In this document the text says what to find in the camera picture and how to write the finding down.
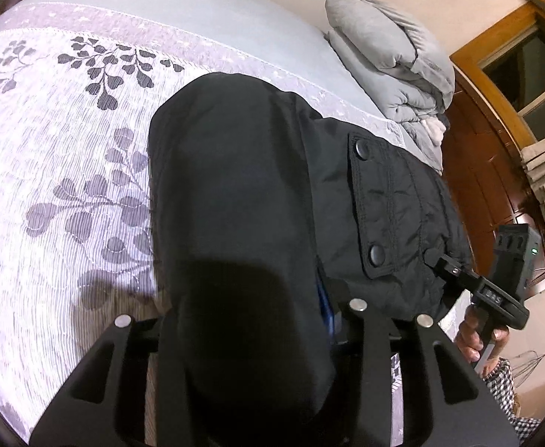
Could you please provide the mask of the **person's right hand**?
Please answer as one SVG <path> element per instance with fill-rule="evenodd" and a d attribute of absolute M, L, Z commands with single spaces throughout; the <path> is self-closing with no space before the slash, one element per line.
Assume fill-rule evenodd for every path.
<path fill-rule="evenodd" d="M 485 349 L 484 342 L 478 334 L 479 317 L 478 308 L 469 305 L 466 308 L 464 320 L 459 324 L 454 344 L 467 362 L 476 362 L 481 358 L 481 351 Z M 498 366 L 500 356 L 510 340 L 510 329 L 507 326 L 495 327 L 492 332 L 491 341 L 495 343 L 491 355 L 485 361 L 479 376 L 487 378 Z"/>

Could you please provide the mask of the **checkered sleeve forearm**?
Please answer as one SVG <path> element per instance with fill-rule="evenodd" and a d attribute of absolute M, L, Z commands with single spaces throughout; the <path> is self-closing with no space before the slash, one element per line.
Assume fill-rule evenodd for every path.
<path fill-rule="evenodd" d="M 484 377 L 485 385 L 515 430 L 519 443 L 527 441 L 540 426 L 539 419 L 521 417 L 515 413 L 515 388 L 508 359 L 500 358 Z"/>

